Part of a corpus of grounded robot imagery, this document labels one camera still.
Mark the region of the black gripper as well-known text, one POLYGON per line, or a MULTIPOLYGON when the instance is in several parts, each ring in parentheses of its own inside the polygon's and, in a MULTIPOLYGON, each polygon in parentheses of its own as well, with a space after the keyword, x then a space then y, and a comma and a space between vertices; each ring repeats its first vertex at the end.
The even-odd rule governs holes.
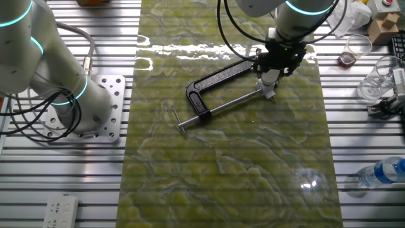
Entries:
POLYGON ((279 77, 288 77, 300 66, 306 54, 306 45, 302 42, 282 44, 272 39, 265 48, 267 52, 258 54, 252 64, 252 71, 256 74, 262 74, 265 68, 279 68, 279 77))

